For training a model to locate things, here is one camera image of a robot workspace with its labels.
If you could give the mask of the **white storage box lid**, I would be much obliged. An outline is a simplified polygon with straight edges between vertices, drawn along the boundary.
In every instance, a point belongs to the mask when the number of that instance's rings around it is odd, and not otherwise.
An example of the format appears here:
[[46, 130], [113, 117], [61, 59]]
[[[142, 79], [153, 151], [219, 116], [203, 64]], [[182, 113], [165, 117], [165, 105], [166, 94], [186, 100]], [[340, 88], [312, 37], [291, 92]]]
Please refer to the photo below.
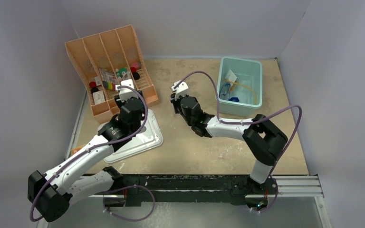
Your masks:
[[148, 118], [144, 128], [130, 142], [117, 152], [104, 158], [106, 163], [114, 163], [154, 149], [163, 144], [163, 135], [152, 109], [148, 110]]

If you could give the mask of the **blue safety glasses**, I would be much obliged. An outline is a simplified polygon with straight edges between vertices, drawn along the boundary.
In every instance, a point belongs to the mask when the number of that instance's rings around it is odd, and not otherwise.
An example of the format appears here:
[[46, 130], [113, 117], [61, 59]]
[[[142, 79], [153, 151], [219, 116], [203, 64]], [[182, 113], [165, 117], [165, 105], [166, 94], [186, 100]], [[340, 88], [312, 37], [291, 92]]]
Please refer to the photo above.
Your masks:
[[219, 98], [221, 100], [229, 100], [230, 99], [230, 83], [225, 83], [220, 87]]

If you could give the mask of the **graduated cylinder blue base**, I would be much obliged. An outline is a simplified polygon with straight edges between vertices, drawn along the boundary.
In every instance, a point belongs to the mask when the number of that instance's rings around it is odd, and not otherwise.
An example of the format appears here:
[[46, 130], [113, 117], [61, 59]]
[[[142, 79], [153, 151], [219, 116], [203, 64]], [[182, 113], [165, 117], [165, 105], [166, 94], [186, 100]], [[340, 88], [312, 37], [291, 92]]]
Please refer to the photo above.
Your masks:
[[232, 101], [232, 102], [239, 102], [239, 98], [238, 97], [231, 97], [229, 98], [229, 101]]

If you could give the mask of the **tan rubber tubing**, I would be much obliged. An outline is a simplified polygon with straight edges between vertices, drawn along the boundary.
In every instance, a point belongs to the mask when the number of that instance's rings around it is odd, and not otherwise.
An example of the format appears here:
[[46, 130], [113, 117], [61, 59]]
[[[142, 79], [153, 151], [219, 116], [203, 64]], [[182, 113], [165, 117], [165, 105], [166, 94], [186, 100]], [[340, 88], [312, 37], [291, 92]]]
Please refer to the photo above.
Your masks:
[[[228, 83], [225, 79], [222, 80], [223, 84]], [[247, 104], [247, 105], [258, 105], [259, 99], [255, 90], [253, 90], [250, 86], [246, 84], [242, 84], [239, 82], [230, 83], [230, 98], [238, 97], [239, 103]]]

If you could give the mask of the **small white plastic packet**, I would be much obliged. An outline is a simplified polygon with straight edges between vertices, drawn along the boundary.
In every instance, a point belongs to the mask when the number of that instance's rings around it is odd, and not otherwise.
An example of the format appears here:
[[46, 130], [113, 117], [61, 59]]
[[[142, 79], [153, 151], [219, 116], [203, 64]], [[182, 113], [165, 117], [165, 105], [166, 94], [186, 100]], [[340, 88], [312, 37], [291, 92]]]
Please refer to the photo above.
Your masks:
[[229, 69], [228, 72], [226, 73], [224, 79], [228, 83], [235, 83], [237, 80], [237, 76], [232, 72], [231, 69]]

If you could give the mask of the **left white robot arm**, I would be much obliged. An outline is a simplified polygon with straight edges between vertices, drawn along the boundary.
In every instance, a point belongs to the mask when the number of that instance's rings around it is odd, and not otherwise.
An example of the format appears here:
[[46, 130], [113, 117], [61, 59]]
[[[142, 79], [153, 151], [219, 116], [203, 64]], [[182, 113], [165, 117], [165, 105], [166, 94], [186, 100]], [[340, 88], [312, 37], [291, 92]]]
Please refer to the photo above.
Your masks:
[[93, 165], [115, 153], [139, 134], [146, 124], [148, 106], [131, 80], [116, 86], [119, 114], [75, 155], [45, 172], [34, 171], [28, 177], [29, 219], [52, 222], [77, 201], [95, 193], [118, 194], [123, 187], [113, 168], [105, 168], [90, 178], [81, 179]]

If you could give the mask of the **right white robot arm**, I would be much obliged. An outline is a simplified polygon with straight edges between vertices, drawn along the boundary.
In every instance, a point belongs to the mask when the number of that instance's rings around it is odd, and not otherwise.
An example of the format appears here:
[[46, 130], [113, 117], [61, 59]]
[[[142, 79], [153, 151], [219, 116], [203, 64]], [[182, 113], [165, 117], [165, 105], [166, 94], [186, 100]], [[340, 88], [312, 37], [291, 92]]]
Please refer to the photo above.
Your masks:
[[189, 96], [185, 82], [177, 81], [171, 87], [171, 103], [174, 112], [180, 114], [188, 126], [200, 137], [226, 137], [244, 141], [256, 161], [250, 173], [248, 188], [260, 193], [266, 188], [266, 180], [288, 142], [287, 136], [270, 120], [258, 124], [227, 124], [228, 119], [204, 112], [198, 100]]

